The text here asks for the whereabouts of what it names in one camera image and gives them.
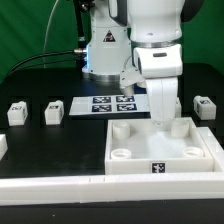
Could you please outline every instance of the white box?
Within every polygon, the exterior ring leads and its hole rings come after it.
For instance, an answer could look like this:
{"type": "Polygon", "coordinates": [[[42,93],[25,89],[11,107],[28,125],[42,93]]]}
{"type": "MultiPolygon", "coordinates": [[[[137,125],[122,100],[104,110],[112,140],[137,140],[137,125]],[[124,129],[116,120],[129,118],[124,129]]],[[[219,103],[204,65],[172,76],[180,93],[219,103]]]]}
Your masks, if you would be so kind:
{"type": "Polygon", "coordinates": [[[188,136],[183,138],[172,136],[171,126],[158,131],[151,119],[110,120],[105,153],[106,175],[212,172],[213,158],[192,119],[175,120],[189,122],[188,136]],[[117,122],[126,122],[130,125],[128,138],[113,138],[113,124],[117,122]],[[120,155],[118,159],[112,159],[116,149],[120,149],[120,155]],[[131,158],[128,153],[128,156],[125,156],[126,152],[122,149],[130,151],[131,158]],[[186,157],[186,149],[200,150],[203,156],[197,156],[196,152],[195,157],[186,157]]]}
{"type": "Polygon", "coordinates": [[[216,105],[208,97],[196,96],[194,111],[201,120],[214,120],[216,117],[216,105]]]}
{"type": "Polygon", "coordinates": [[[26,103],[23,101],[13,103],[7,115],[10,126],[24,125],[28,115],[26,103]]]}
{"type": "Polygon", "coordinates": [[[64,116],[64,104],[62,101],[50,102],[45,110],[47,125],[58,125],[64,116]]]}

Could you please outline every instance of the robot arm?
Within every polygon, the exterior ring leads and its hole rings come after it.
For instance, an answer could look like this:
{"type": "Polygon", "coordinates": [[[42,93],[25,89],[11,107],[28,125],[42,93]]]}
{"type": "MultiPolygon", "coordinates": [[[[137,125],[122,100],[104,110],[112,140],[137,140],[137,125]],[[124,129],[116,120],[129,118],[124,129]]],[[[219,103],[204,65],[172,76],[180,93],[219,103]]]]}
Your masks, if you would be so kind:
{"type": "MultiPolygon", "coordinates": [[[[111,14],[120,18],[119,0],[109,0],[111,14]]],[[[147,89],[151,117],[156,124],[175,116],[177,76],[182,74],[180,15],[185,0],[128,0],[133,67],[120,76],[121,90],[132,95],[132,85],[147,89]]]]}

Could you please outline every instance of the black cable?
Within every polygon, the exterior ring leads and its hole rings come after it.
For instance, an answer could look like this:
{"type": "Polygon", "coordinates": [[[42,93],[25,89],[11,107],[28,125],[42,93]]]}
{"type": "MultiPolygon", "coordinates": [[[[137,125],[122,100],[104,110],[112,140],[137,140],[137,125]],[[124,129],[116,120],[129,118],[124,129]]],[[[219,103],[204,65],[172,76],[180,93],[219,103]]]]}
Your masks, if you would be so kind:
{"type": "Polygon", "coordinates": [[[78,46],[79,48],[86,48],[86,39],[84,35],[84,29],[82,24],[82,16],[79,7],[79,0],[73,0],[73,5],[75,9],[75,18],[77,23],[77,31],[78,31],[78,46]]]}
{"type": "Polygon", "coordinates": [[[63,62],[70,62],[70,61],[77,61],[77,59],[76,59],[76,58],[73,58],[73,59],[66,59],[66,60],[60,60],[60,61],[52,61],[52,62],[38,63],[38,64],[29,65],[29,66],[26,66],[26,67],[22,67],[22,68],[16,69],[16,70],[13,71],[13,73],[15,73],[15,72],[17,72],[17,71],[21,71],[21,70],[28,69],[28,68],[33,68],[33,67],[36,67],[36,66],[50,65],[50,64],[63,63],[63,62]]]}
{"type": "Polygon", "coordinates": [[[21,65],[26,64],[27,62],[33,61],[38,58],[44,58],[44,57],[52,57],[52,56],[59,56],[59,55],[69,55],[69,54],[74,54],[74,51],[62,51],[62,52],[53,52],[53,53],[45,53],[45,54],[39,54],[30,58],[27,58],[16,65],[14,65],[9,72],[7,73],[6,77],[10,76],[17,68],[19,68],[21,65]]]}

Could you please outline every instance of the black surface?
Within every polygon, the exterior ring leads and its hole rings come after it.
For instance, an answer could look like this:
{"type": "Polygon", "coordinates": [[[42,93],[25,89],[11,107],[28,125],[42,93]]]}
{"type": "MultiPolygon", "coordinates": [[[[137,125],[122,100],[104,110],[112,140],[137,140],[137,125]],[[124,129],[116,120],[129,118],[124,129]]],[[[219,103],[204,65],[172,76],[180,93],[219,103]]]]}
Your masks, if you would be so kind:
{"type": "MultiPolygon", "coordinates": [[[[205,64],[185,64],[179,79],[183,115],[197,126],[209,126],[224,139],[224,77],[205,64]],[[215,121],[200,121],[193,98],[208,96],[217,105],[215,121]]],[[[0,133],[7,135],[8,153],[0,162],[0,178],[104,174],[108,119],[145,118],[149,113],[68,116],[72,98],[117,95],[116,85],[80,80],[74,69],[27,70],[0,85],[0,133]],[[46,126],[43,112],[50,101],[65,103],[59,126],[46,126]],[[13,102],[28,103],[24,127],[9,127],[13,102]]],[[[222,223],[224,200],[169,200],[0,208],[0,223],[222,223]]]]}

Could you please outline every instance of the green backdrop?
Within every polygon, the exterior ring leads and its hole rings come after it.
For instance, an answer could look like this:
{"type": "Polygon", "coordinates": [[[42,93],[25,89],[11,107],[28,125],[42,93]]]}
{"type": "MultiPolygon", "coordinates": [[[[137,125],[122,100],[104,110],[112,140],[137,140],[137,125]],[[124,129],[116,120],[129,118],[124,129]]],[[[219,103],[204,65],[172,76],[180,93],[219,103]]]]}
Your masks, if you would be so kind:
{"type": "MultiPolygon", "coordinates": [[[[1,0],[0,82],[7,71],[24,58],[43,52],[77,47],[76,22],[72,0],[1,0]]],[[[205,0],[200,13],[183,29],[183,61],[213,65],[224,74],[224,1],[205,0]]],[[[88,15],[84,15],[89,38],[88,15]]],[[[53,66],[75,66],[64,63],[53,66]]]]}

